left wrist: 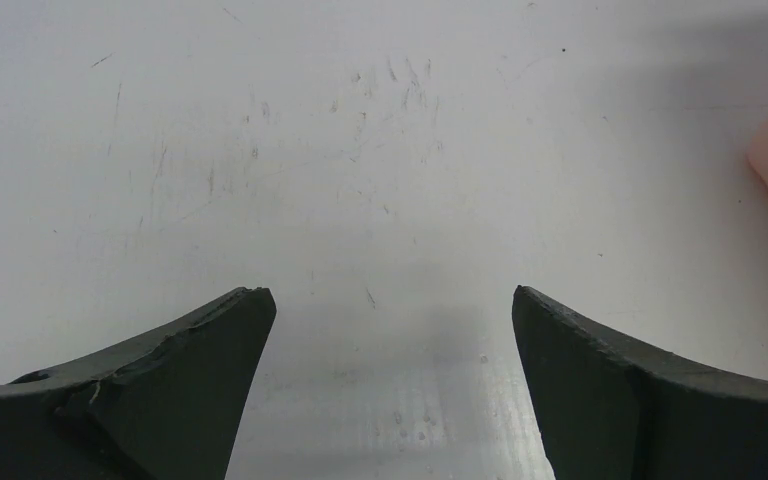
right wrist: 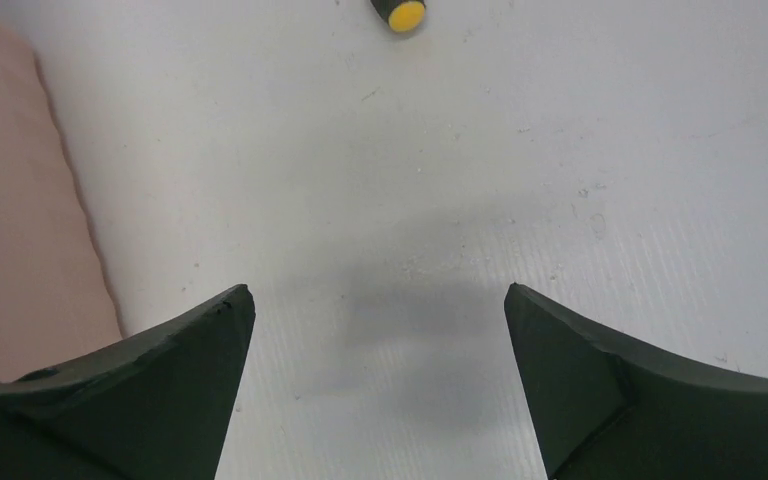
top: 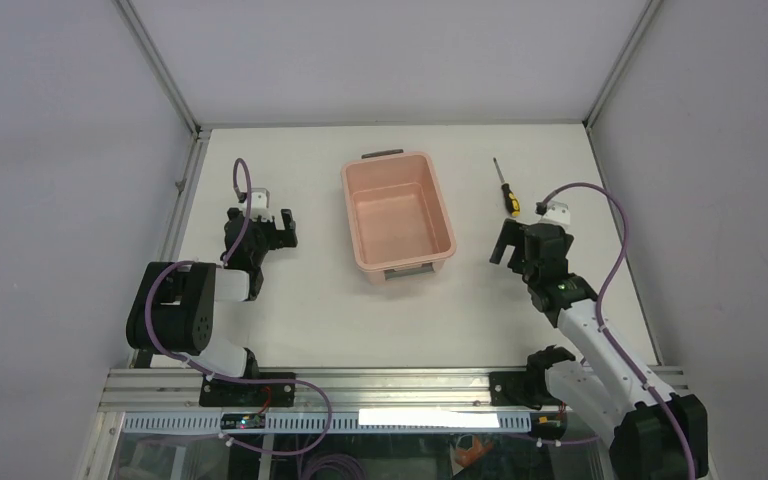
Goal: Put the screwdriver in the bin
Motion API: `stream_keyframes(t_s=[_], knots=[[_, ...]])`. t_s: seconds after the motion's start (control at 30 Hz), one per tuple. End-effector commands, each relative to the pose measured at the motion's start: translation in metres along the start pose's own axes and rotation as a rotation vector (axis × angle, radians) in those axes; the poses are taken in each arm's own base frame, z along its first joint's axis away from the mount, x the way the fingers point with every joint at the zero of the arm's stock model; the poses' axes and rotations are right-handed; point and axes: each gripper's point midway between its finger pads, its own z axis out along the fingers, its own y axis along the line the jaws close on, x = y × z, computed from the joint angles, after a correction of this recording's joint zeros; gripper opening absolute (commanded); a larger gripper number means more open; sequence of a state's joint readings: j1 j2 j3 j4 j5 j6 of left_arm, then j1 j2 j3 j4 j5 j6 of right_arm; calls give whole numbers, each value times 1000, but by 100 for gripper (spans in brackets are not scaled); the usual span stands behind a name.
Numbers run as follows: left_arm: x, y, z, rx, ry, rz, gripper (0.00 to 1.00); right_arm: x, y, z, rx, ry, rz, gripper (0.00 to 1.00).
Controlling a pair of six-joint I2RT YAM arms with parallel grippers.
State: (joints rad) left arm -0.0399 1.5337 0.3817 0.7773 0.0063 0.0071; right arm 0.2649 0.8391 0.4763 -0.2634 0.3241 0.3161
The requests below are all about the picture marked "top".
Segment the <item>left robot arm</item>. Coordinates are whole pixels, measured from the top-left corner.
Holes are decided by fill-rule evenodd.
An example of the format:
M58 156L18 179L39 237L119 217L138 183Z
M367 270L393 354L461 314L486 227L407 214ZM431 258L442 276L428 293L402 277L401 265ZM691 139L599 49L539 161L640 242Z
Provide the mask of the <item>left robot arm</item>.
M151 262L146 266L126 321L126 340L134 349L166 355L208 379L260 379L254 353L215 332L220 302L253 302L262 289L262 265L275 250L298 246L292 211L276 218L269 211L247 216L227 212L219 264L199 261Z

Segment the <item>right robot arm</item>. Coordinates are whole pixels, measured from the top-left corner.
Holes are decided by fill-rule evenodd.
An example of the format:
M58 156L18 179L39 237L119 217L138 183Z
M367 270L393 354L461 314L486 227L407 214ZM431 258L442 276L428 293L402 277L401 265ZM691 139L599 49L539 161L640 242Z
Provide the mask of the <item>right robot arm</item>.
M701 479L710 472L707 410L628 351L601 315L597 292L569 269L574 238L553 224L503 222L490 261L527 287L532 305L576 350L551 345L523 370L490 374L495 406L565 405L607 446L618 479Z

